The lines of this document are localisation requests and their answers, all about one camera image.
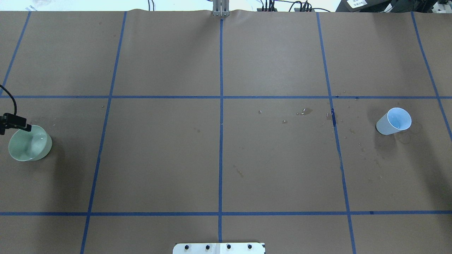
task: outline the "stain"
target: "stain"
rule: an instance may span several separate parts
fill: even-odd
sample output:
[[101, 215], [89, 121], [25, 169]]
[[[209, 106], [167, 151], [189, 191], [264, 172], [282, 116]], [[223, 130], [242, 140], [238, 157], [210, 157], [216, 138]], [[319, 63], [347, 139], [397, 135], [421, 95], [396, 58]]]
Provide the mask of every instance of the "stain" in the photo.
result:
[[297, 113], [297, 115], [305, 116], [305, 115], [309, 115], [311, 112], [312, 112], [312, 109], [304, 108], [303, 111], [301, 113]]
[[237, 165], [234, 164], [232, 167], [234, 167], [237, 173], [243, 178], [243, 173], [242, 171], [240, 171], [240, 169], [237, 168]]
[[377, 159], [374, 159], [373, 161], [375, 161], [375, 165], [377, 165], [381, 169], [380, 162]]

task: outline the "cable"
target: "cable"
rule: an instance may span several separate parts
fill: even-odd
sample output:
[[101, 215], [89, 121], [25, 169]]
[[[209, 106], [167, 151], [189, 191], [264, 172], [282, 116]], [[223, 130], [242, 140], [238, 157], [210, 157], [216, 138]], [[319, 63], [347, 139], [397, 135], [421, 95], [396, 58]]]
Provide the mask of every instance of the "cable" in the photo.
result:
[[2, 85], [0, 85], [0, 88], [3, 89], [3, 91], [5, 91], [11, 98], [11, 100], [13, 100], [13, 104], [14, 104], [14, 115], [17, 114], [17, 104], [16, 104], [16, 100], [14, 99], [13, 95]]
[[296, 3], [299, 3], [299, 4], [300, 4], [300, 9], [301, 9], [301, 6], [302, 6], [303, 3], [300, 2], [300, 1], [295, 1], [295, 2], [293, 2], [292, 5], [290, 6], [289, 12], [292, 10], [293, 5], [296, 4]]
[[310, 10], [313, 10], [313, 9], [322, 9], [322, 10], [326, 10], [327, 12], [330, 12], [329, 10], [323, 9], [323, 8], [310, 8], [310, 9], [307, 9], [307, 10], [305, 10], [305, 11], [310, 11]]

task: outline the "water spill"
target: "water spill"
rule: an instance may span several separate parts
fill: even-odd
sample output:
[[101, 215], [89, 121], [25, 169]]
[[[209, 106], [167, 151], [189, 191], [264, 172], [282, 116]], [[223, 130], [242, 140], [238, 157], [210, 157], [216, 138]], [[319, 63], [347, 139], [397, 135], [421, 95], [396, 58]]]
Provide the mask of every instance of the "water spill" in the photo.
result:
[[409, 131], [402, 131], [394, 134], [395, 140], [398, 142], [407, 145], [411, 142], [411, 135]]
[[243, 173], [242, 171], [240, 171], [239, 169], [236, 168], [237, 173], [239, 173], [239, 175], [243, 178]]
[[413, 122], [408, 130], [411, 134], [419, 134], [422, 129], [423, 127], [419, 122]]
[[310, 108], [304, 108], [303, 112], [300, 113], [300, 115], [304, 116], [304, 115], [309, 115], [312, 112], [312, 109]]
[[377, 159], [375, 159], [373, 161], [375, 161], [375, 165], [377, 165], [381, 169], [380, 162]]

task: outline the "blue tape line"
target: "blue tape line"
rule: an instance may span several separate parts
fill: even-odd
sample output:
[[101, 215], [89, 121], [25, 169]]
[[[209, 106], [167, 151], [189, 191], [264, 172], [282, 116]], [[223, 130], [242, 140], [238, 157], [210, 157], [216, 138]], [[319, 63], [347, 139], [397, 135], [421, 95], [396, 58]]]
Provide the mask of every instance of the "blue tape line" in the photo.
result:
[[223, 216], [312, 216], [347, 214], [347, 212], [223, 212]]
[[[90, 216], [218, 216], [218, 212], [91, 212]], [[222, 212], [222, 216], [334, 216], [452, 214], [448, 210], [330, 211], [330, 212]], [[87, 212], [0, 212], [0, 216], [87, 216]]]
[[124, 36], [124, 27], [126, 25], [126, 17], [127, 17], [127, 11], [124, 12], [124, 17], [122, 19], [121, 36], [119, 37], [118, 51], [116, 53], [116, 60], [115, 60], [115, 64], [114, 64], [112, 83], [111, 83], [111, 86], [110, 86], [110, 93], [109, 93], [109, 98], [108, 98], [107, 110], [105, 112], [104, 127], [102, 128], [102, 136], [100, 138], [99, 152], [97, 154], [96, 170], [94, 172], [93, 185], [91, 187], [91, 195], [89, 197], [88, 214], [86, 215], [85, 230], [83, 232], [83, 239], [82, 239], [82, 245], [81, 245], [81, 248], [80, 248], [80, 254], [83, 254], [84, 251], [85, 251], [86, 237], [88, 235], [89, 219], [90, 219], [90, 216], [91, 216], [91, 210], [93, 208], [94, 193], [95, 193], [95, 189], [96, 189], [97, 176], [98, 176], [98, 173], [99, 173], [100, 156], [102, 154], [102, 149], [104, 147], [105, 131], [107, 129], [108, 115], [110, 114], [110, 106], [111, 106], [111, 101], [112, 101], [114, 82], [115, 82], [115, 79], [116, 79], [116, 71], [118, 69], [119, 54], [121, 53], [122, 37]]
[[443, 104], [441, 103], [441, 99], [439, 97], [438, 89], [435, 84], [435, 80], [433, 79], [432, 71], [430, 70], [430, 65], [427, 61], [427, 56], [424, 52], [424, 47], [422, 46], [421, 37], [419, 36], [418, 26], [416, 24], [416, 19], [414, 18], [414, 12], [411, 12], [411, 19], [413, 20], [414, 30], [416, 32], [416, 37], [418, 38], [419, 48], [421, 49], [422, 57], [424, 58], [425, 66], [427, 67], [428, 75], [430, 76], [430, 81], [432, 81], [433, 90], [435, 90], [436, 99], [438, 100], [439, 108], [441, 109], [441, 114], [443, 114], [443, 119], [446, 124], [447, 132], [449, 132], [449, 138], [452, 141], [452, 131], [449, 126], [449, 121], [447, 120], [446, 113], [444, 112]]
[[86, 216], [86, 212], [0, 212], [0, 216]]
[[17, 41], [16, 48], [14, 49], [13, 57], [9, 62], [8, 70], [6, 71], [5, 78], [3, 79], [2, 85], [6, 87], [6, 82], [8, 81], [9, 72], [13, 67], [14, 59], [16, 58], [17, 51], [19, 50], [20, 43], [22, 42], [22, 38], [24, 37], [25, 29], [27, 29], [28, 21], [30, 20], [31, 11], [28, 12], [27, 19], [25, 20], [24, 27], [22, 28], [22, 32], [20, 33], [19, 40]]
[[218, 212], [92, 212], [91, 216], [218, 216]]
[[222, 241], [223, 211], [223, 19], [220, 20], [220, 148], [218, 154], [218, 242]]
[[436, 99], [436, 96], [334, 96], [333, 99]]
[[225, 99], [329, 99], [329, 96], [296, 96], [296, 95], [289, 95], [289, 96], [278, 96], [278, 95], [258, 95], [258, 96], [252, 96], [252, 95], [245, 95], [245, 96], [224, 96]]
[[[2, 95], [0, 99], [9, 99]], [[18, 99], [107, 99], [108, 95], [15, 95]], [[221, 96], [210, 95], [113, 95], [113, 99], [221, 99]], [[223, 96], [223, 99], [329, 99], [329, 96]], [[440, 96], [441, 99], [452, 99], [452, 96]], [[333, 96], [332, 99], [437, 99], [436, 96]]]
[[452, 211], [354, 211], [351, 215], [403, 215], [403, 214], [452, 214]]
[[16, 99], [107, 99], [108, 95], [15, 95]]
[[208, 95], [193, 95], [193, 96], [179, 96], [179, 95], [113, 95], [113, 99], [220, 99], [221, 96]]
[[324, 67], [324, 70], [325, 70], [326, 86], [327, 86], [328, 95], [329, 95], [329, 98], [330, 98], [331, 118], [333, 119], [334, 136], [336, 138], [336, 148], [337, 148], [338, 155], [339, 155], [340, 171], [341, 171], [341, 174], [342, 174], [342, 189], [344, 191], [345, 208], [347, 209], [347, 213], [348, 213], [348, 215], [347, 215], [348, 229], [350, 231], [350, 240], [351, 240], [351, 244], [352, 244], [352, 251], [353, 251], [353, 254], [356, 254], [355, 237], [354, 237], [354, 234], [353, 234], [353, 225], [352, 225], [352, 217], [350, 215], [350, 205], [349, 205], [349, 202], [348, 202], [347, 184], [345, 182], [344, 164], [342, 162], [342, 154], [341, 154], [341, 151], [340, 151], [339, 135], [338, 135], [337, 127], [336, 127], [336, 116], [334, 114], [334, 105], [333, 105], [333, 99], [332, 99], [332, 96], [331, 96], [330, 77], [328, 75], [328, 67], [327, 67], [327, 64], [326, 64], [325, 47], [324, 47], [324, 44], [323, 44], [322, 27], [320, 25], [319, 13], [316, 13], [316, 16], [317, 16], [317, 26], [319, 28], [320, 47], [322, 49], [323, 67]]

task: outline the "light blue cup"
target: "light blue cup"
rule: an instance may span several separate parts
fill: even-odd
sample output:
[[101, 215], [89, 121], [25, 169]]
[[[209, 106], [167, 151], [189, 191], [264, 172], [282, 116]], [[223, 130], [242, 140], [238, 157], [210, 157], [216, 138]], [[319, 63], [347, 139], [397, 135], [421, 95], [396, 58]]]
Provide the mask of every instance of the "light blue cup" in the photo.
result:
[[411, 116], [403, 108], [391, 108], [377, 122], [377, 130], [383, 135], [401, 132], [411, 126]]
[[49, 134], [38, 125], [31, 126], [31, 132], [18, 130], [9, 141], [8, 150], [11, 157], [18, 161], [40, 160], [52, 148]]

